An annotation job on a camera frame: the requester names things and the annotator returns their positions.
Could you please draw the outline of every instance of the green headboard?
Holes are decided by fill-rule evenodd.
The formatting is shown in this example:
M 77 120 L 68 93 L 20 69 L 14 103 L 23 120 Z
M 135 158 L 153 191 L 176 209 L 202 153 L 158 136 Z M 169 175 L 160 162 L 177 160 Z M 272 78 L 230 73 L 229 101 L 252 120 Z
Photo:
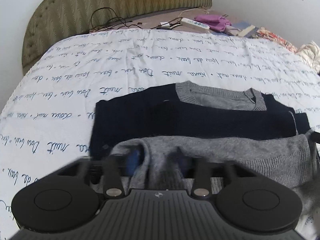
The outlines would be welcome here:
M 212 0 L 44 0 L 31 17 L 22 47 L 23 71 L 56 42 L 77 34 L 88 33 L 94 10 L 111 7 L 118 16 L 135 17 L 151 12 L 185 8 L 210 7 Z M 93 16 L 93 25 L 103 25 L 114 17 L 108 10 Z

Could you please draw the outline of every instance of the pink cloth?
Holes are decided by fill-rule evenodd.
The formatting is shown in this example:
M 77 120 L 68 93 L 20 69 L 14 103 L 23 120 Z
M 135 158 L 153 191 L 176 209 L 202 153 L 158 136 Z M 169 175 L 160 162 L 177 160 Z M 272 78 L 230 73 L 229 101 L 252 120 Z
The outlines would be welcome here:
M 195 17 L 195 21 L 209 25 L 211 30 L 223 32 L 226 25 L 231 25 L 231 22 L 221 15 L 200 14 Z

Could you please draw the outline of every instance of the white power strip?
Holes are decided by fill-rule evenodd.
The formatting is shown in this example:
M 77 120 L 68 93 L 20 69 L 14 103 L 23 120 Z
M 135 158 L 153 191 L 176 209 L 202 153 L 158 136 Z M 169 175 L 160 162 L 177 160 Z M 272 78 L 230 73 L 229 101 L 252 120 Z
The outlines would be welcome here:
M 187 26 L 189 28 L 193 28 L 196 30 L 200 30 L 200 31 L 209 31 L 210 27 L 207 24 L 203 24 L 200 22 L 196 22 L 194 20 L 190 20 L 188 18 L 182 18 L 182 20 L 180 21 L 181 25 L 183 26 Z

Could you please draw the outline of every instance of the beige fabric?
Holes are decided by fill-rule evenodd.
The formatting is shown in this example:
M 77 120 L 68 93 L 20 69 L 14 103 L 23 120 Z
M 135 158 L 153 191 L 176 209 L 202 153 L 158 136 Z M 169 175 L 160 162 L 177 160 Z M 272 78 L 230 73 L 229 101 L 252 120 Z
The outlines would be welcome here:
M 30 68 L 53 44 L 88 33 L 94 10 L 111 7 L 118 16 L 134 17 L 151 12 L 186 7 L 209 7 L 212 0 L 44 0 L 29 21 L 22 48 L 22 66 Z M 99 26 L 114 17 L 101 10 L 93 17 Z
M 307 45 L 302 45 L 298 49 L 297 55 L 314 71 L 320 72 L 320 47 L 314 41 L 311 41 Z

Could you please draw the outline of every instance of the white bedsheet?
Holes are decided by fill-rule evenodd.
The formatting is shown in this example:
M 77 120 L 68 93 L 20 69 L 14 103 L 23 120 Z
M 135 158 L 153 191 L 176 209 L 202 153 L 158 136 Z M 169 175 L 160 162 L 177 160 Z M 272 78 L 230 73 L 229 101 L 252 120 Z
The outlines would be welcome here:
M 21 188 L 88 154 L 96 102 L 186 80 L 272 93 L 320 128 L 320 77 L 274 42 L 140 29 L 65 39 L 32 67 L 0 118 L 1 240 L 18 230 L 10 205 Z

